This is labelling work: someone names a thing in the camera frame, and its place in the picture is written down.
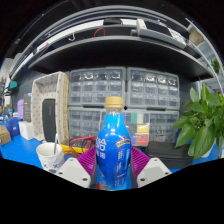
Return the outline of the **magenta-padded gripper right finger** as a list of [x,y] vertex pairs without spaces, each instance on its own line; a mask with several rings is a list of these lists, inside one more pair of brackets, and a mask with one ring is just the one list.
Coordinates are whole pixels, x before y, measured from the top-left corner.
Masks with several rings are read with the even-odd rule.
[[171,171],[157,157],[149,158],[136,148],[131,149],[128,185],[141,188],[171,174]]

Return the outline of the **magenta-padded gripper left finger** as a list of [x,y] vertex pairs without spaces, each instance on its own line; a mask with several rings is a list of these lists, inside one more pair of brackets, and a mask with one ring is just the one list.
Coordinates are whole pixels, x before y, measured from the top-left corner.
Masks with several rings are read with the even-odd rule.
[[96,148],[78,158],[68,158],[56,175],[81,187],[94,189],[97,182]]

